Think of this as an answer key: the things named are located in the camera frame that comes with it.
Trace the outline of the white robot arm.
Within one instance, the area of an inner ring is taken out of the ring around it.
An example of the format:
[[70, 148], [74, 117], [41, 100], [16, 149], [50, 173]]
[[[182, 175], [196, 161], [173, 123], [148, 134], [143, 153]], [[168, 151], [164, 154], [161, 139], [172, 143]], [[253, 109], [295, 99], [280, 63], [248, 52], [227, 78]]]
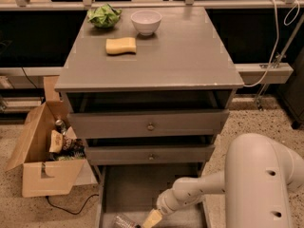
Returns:
[[303, 185], [304, 160], [295, 151], [263, 135], [242, 134], [231, 142], [222, 171], [177, 179], [142, 227], [152, 228], [204, 195], [223, 194], [226, 228], [294, 228], [288, 192]]

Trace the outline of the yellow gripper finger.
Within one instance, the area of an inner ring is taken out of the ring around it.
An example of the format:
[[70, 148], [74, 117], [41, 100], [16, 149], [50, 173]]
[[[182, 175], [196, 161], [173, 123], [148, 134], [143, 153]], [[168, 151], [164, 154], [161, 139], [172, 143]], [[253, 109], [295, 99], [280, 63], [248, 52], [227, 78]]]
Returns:
[[142, 228], [153, 228], [162, 220], [162, 213], [159, 210], [152, 209], [142, 224]]

